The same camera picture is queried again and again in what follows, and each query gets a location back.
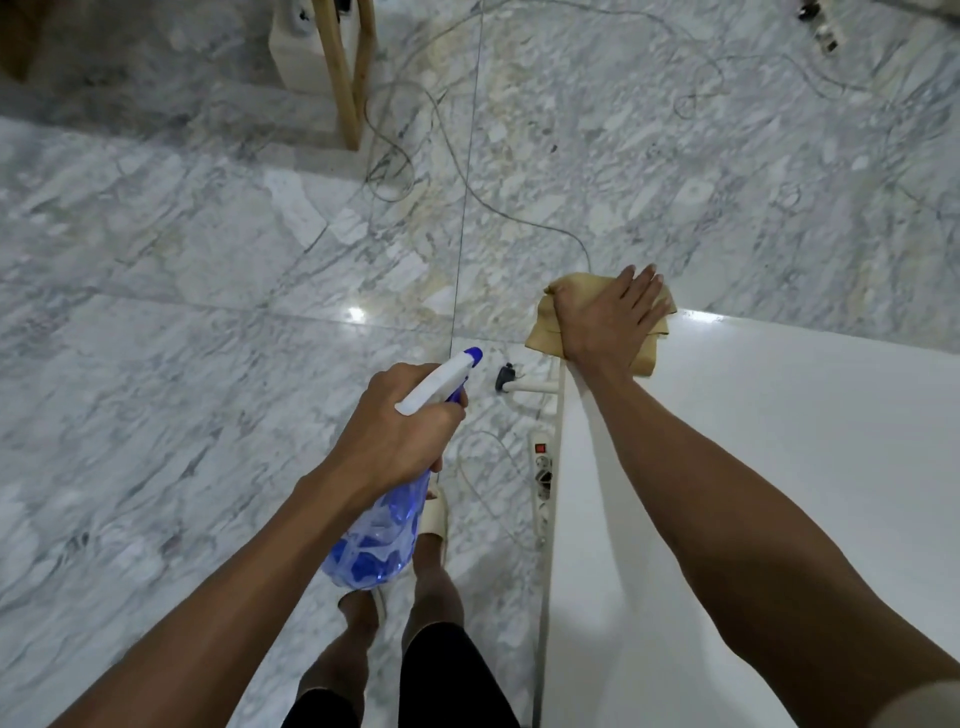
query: tan cloth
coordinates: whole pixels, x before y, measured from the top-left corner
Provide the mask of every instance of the tan cloth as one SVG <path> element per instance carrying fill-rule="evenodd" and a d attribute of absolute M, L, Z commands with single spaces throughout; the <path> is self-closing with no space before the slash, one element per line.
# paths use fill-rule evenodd
<path fill-rule="evenodd" d="M 553 305 L 555 286 L 561 281 L 569 282 L 573 291 L 574 303 L 577 306 L 582 306 L 599 296 L 611 280 L 613 279 L 606 276 L 595 276 L 590 273 L 571 273 L 569 276 L 564 276 L 550 283 L 543 290 L 546 295 L 540 299 L 540 303 L 537 305 L 537 321 L 527 337 L 527 348 L 564 358 L 564 342 L 560 336 L 560 322 L 557 320 L 557 310 Z M 676 313 L 677 306 L 673 304 L 673 298 L 666 286 L 663 286 L 663 290 L 658 296 L 658 301 L 663 299 L 670 300 L 669 313 Z M 643 340 L 643 345 L 640 347 L 634 363 L 630 366 L 630 371 L 635 376 L 649 376 L 654 372 L 654 367 L 657 365 L 657 339 L 667 333 L 669 333 L 669 330 L 667 329 L 666 319 L 660 319 L 654 325 L 650 335 Z"/>

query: hand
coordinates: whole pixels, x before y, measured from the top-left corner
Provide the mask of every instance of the hand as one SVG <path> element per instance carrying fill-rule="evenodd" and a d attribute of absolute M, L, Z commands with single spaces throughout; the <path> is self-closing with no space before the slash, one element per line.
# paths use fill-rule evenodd
<path fill-rule="evenodd" d="M 655 303 L 663 287 L 657 266 L 648 265 L 634 278 L 632 265 L 593 301 L 577 309 L 569 284 L 554 290 L 553 303 L 560 321 L 564 356 L 581 374 L 630 376 L 630 364 L 643 339 L 670 310 L 669 301 Z"/>
<path fill-rule="evenodd" d="M 438 473 L 443 467 L 444 448 L 466 416 L 466 390 L 460 404 L 428 404 L 409 416 L 394 409 L 438 366 L 401 363 L 373 375 L 340 439 L 318 468 L 344 468 L 355 474 L 346 479 L 355 489 L 347 494 L 352 502 L 366 508 L 427 468 Z"/>

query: tile grout line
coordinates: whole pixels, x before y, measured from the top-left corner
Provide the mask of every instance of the tile grout line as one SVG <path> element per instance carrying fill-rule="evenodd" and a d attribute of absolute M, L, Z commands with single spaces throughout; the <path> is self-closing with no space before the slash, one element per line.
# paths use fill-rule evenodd
<path fill-rule="evenodd" d="M 261 306 L 252 306 L 249 308 L 243 308 L 239 306 L 227 306 L 227 305 L 218 305 L 216 303 L 194 303 L 191 301 L 164 301 L 163 299 L 157 298 L 146 298 L 142 296 L 132 296 L 130 294 L 123 293 L 114 293 L 109 291 L 104 291 L 98 289 L 94 286 L 71 286 L 64 285 L 59 283 L 44 283 L 44 284 L 33 284 L 33 283 L 24 283 L 20 281 L 10 281 L 10 280 L 0 280 L 0 288 L 3 286 L 9 286 L 10 288 L 16 288 L 25 291 L 51 291 L 58 294 L 71 294 L 71 293 L 84 293 L 87 294 L 90 298 L 104 298 L 112 299 L 114 301 L 131 301 L 136 303 L 152 303 L 159 306 L 173 306 L 178 308 L 184 308 L 187 310 L 200 310 L 200 311 L 223 311 L 225 313 L 233 314 L 254 314 L 263 316 L 271 319 L 278 320 L 287 320 L 287 321 L 303 321 L 303 322 L 312 322 L 314 324 L 332 324 L 334 326 L 345 326 L 345 327 L 354 327 L 354 328 L 377 328 L 385 331 L 400 331 L 407 333 L 416 333 L 424 334 L 427 336 L 443 336 L 442 331 L 431 331 L 423 328 L 404 328 L 404 327 L 392 327 L 385 324 L 359 324 L 353 321 L 340 321 L 338 319 L 320 319 L 314 316 L 304 316 L 299 313 L 286 313 L 283 311 L 275 311 L 270 308 L 265 308 Z"/>
<path fill-rule="evenodd" d="M 464 171 L 464 209 L 460 216 L 460 249 L 457 251 L 457 273 L 453 281 L 453 315 L 450 317 L 450 355 L 453 355 L 453 338 L 457 330 L 457 297 L 460 294 L 460 265 L 464 259 L 464 227 L 467 223 L 467 202 L 470 192 L 470 159 L 473 153 L 473 129 L 477 115 L 477 89 L 480 86 L 480 57 L 483 54 L 484 0 L 480 0 L 480 34 L 477 38 L 477 64 L 473 78 L 473 108 L 470 110 L 470 135 L 467 142 L 467 168 Z"/>

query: finger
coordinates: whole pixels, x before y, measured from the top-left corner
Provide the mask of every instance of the finger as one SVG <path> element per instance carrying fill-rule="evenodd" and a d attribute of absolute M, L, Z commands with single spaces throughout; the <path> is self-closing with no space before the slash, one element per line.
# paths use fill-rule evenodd
<path fill-rule="evenodd" d="M 662 289 L 663 276 L 656 274 L 654 279 L 650 281 L 650 285 L 647 286 L 647 289 L 640 294 L 640 298 L 637 300 L 636 305 L 634 306 L 634 313 L 636 314 L 636 322 L 638 324 L 640 323 L 640 319 L 642 319 L 654 307 L 654 303 L 657 301 L 657 296 L 660 295 L 660 291 Z"/>
<path fill-rule="evenodd" d="M 654 279 L 654 274 L 656 272 L 657 266 L 651 263 L 642 271 L 640 271 L 640 275 L 637 276 L 630 284 L 630 288 L 628 288 L 627 292 L 623 295 L 624 302 L 630 308 L 636 306 L 636 303 L 640 300 L 640 296 L 643 295 L 643 292 L 647 290 L 650 282 Z"/>
<path fill-rule="evenodd" d="M 636 271 L 636 266 L 628 265 L 622 271 L 620 275 L 617 276 L 610 285 L 603 289 L 601 296 L 606 296 L 609 299 L 622 299 L 623 294 L 627 292 L 630 288 L 630 284 L 634 281 L 634 272 Z"/>
<path fill-rule="evenodd" d="M 669 301 L 660 301 L 654 305 L 647 313 L 643 315 L 642 318 L 637 322 L 637 327 L 644 329 L 646 336 L 650 331 L 653 330 L 653 327 L 657 325 L 657 321 L 662 319 L 667 313 L 670 312 L 670 302 Z"/>
<path fill-rule="evenodd" d="M 390 382 L 390 389 L 396 401 L 402 400 L 409 395 L 414 387 L 427 378 L 433 370 L 440 364 L 430 362 L 428 364 L 407 364 L 406 362 L 397 362 L 387 370 L 386 376 Z"/>
<path fill-rule="evenodd" d="M 427 404 L 410 416 L 413 427 L 407 447 L 418 453 L 418 458 L 423 458 L 421 468 L 436 464 L 443 456 L 444 448 L 466 415 L 464 408 L 455 402 L 439 402 Z"/>
<path fill-rule="evenodd" d="M 553 310 L 557 312 L 557 320 L 561 323 L 573 313 L 573 291 L 566 283 L 553 289 Z"/>

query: wrist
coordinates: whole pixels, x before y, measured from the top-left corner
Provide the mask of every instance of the wrist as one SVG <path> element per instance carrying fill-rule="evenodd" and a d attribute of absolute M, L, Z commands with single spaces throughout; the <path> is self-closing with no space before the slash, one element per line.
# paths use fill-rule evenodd
<path fill-rule="evenodd" d="M 580 375 L 591 390 L 597 387 L 623 387 L 633 382 L 634 376 L 626 367 L 616 366 L 609 361 L 574 361 Z"/>
<path fill-rule="evenodd" d="M 369 466 L 328 457 L 297 481 L 290 498 L 346 522 L 346 529 L 373 504 L 377 492 Z"/>

